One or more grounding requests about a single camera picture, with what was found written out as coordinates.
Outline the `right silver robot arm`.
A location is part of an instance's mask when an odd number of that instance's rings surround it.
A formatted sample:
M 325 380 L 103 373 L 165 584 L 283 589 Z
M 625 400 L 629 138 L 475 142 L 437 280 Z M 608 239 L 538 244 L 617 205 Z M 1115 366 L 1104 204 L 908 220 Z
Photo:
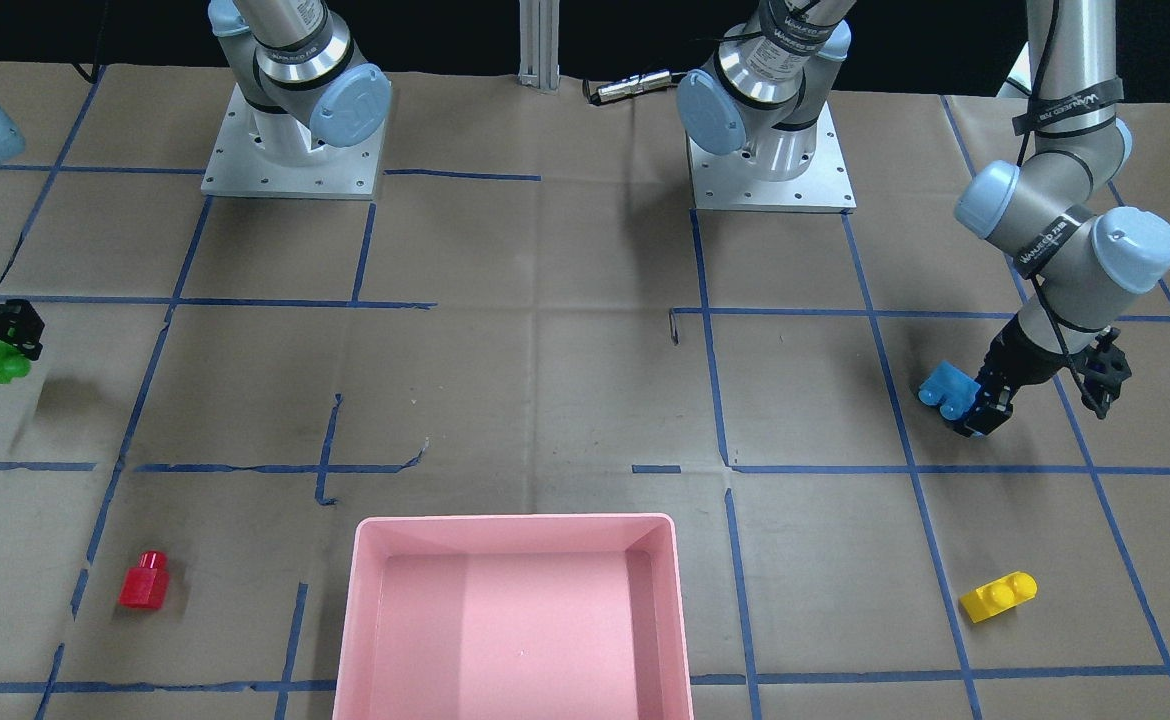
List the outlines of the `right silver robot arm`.
M 325 1 L 209 1 L 207 18 L 236 87 L 201 191 L 233 199 L 371 200 L 393 88 Z M 26 150 L 0 105 L 0 165 Z M 0 300 L 0 375 L 28 372 L 44 322 Z

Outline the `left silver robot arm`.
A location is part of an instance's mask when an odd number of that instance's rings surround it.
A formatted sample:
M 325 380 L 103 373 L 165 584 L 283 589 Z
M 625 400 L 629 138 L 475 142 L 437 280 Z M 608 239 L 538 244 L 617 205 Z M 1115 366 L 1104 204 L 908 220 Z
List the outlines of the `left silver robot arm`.
M 677 114 L 709 155 L 808 149 L 849 50 L 849 1 L 762 1 L 677 82 Z M 1126 167 L 1133 132 L 1117 117 L 1116 5 L 1028 1 L 1027 107 L 1013 119 L 1016 163 L 975 174 L 954 215 L 1013 261 L 1033 295 L 989 343 L 975 377 L 942 363 L 918 389 L 965 437 L 1013 414 L 1020 388 L 1068 372 L 1093 414 L 1109 413 L 1133 369 L 1115 318 L 1170 270 L 1170 224 L 1152 211 L 1096 213 L 1088 201 Z

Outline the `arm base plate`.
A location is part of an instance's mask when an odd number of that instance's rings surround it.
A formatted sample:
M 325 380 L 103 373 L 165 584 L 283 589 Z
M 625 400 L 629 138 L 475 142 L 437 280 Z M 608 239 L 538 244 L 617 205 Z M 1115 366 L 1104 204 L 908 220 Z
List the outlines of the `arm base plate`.
M 388 122 L 366 140 L 333 148 L 287 114 L 264 114 L 239 87 L 201 181 L 205 196 L 238 199 L 376 199 Z
M 753 146 L 713 155 L 687 138 L 696 210 L 849 213 L 858 201 L 830 105 L 814 126 L 769 128 Z

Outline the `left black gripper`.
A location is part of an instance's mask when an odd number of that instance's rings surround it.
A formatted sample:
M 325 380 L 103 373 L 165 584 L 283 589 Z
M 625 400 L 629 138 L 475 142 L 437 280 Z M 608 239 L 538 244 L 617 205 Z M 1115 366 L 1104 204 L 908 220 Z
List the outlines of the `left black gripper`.
M 1112 402 L 1121 395 L 1133 366 L 1115 345 L 1119 331 L 1102 332 L 1093 345 L 1078 354 L 1064 355 L 1045 350 L 1030 341 L 1019 320 L 1010 320 L 994 336 L 977 373 L 972 405 L 951 421 L 951 428 L 963 437 L 984 437 L 1000 428 L 1013 414 L 1013 398 L 1024 386 L 1037 386 L 1068 369 L 1078 380 L 1080 400 L 1097 419 L 1109 413 Z

